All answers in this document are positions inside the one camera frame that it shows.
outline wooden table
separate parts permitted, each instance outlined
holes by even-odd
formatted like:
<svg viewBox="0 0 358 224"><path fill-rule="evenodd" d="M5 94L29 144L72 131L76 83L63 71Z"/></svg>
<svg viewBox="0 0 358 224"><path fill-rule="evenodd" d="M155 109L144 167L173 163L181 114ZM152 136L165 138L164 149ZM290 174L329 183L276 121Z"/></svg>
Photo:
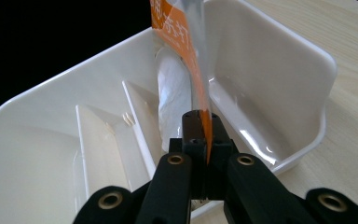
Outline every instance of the wooden table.
<svg viewBox="0 0 358 224"><path fill-rule="evenodd" d="M274 20L329 52L337 79L326 105L322 143L279 179L294 194L325 187L358 204L358 2L248 0ZM221 206L191 223L227 223Z"/></svg>

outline white plastic tray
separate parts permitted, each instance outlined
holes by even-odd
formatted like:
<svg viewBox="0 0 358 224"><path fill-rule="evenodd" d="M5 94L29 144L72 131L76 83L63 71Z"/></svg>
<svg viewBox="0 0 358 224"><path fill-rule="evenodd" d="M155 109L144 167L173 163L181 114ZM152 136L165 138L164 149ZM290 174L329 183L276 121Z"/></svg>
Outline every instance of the white plastic tray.
<svg viewBox="0 0 358 224"><path fill-rule="evenodd" d="M323 139L334 60L246 2L205 7L213 112L240 151L291 168ZM151 179L153 53L147 29L0 107L0 223L71 223L95 190Z"/></svg>

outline orange label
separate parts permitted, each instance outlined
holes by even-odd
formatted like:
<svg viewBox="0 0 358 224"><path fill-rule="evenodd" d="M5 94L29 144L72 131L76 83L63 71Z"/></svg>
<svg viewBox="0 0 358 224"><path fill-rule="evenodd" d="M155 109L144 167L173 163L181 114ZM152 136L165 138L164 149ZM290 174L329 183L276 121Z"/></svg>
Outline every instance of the orange label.
<svg viewBox="0 0 358 224"><path fill-rule="evenodd" d="M191 34L187 25L185 13L173 7L166 0L150 0L152 28L158 36L168 43L187 66L197 92L200 104L200 118L207 144L207 162L209 162L212 147L212 119L209 109L209 95L202 83L196 51L194 50Z"/></svg>

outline snack package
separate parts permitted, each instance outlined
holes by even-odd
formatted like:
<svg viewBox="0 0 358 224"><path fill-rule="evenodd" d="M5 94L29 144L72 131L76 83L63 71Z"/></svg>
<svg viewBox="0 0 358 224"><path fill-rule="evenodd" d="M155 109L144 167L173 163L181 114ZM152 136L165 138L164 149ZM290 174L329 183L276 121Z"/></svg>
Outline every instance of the snack package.
<svg viewBox="0 0 358 224"><path fill-rule="evenodd" d="M158 122L162 149L182 137L182 116L199 110L207 145L212 146L212 118L207 92L207 55L203 0L150 0L158 70Z"/></svg>

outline black background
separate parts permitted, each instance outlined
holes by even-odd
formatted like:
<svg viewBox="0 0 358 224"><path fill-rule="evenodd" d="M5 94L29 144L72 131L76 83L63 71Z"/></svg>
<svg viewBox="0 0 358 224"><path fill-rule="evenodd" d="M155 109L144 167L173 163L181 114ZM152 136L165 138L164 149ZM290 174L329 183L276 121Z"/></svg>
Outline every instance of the black background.
<svg viewBox="0 0 358 224"><path fill-rule="evenodd" d="M149 1L0 1L0 105L151 25Z"/></svg>

